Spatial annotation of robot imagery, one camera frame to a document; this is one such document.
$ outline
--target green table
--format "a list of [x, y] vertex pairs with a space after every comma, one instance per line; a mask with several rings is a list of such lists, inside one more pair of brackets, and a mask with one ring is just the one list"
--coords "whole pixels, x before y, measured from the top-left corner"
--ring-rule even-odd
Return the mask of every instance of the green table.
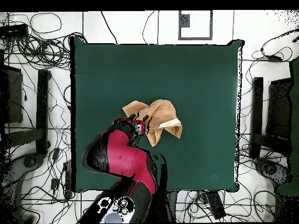
[[164, 131], [155, 147], [146, 137], [139, 144], [165, 156], [168, 190], [234, 190], [242, 45], [84, 44], [75, 38], [76, 191], [111, 187], [117, 178], [84, 169], [84, 148], [115, 118], [126, 117], [123, 106], [156, 99], [170, 100], [183, 126], [180, 139]]

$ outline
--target cloth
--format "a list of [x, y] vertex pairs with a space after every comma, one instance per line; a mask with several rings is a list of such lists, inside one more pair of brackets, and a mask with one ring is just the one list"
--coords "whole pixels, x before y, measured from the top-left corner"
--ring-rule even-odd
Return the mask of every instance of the cloth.
[[174, 106], [169, 100], [156, 100], [149, 106], [140, 101], [132, 101], [123, 107], [123, 111], [128, 116], [136, 114], [136, 119], [142, 120], [146, 115], [145, 134], [154, 147], [160, 140], [163, 129], [170, 132], [177, 138], [182, 134], [182, 125], [176, 117]]

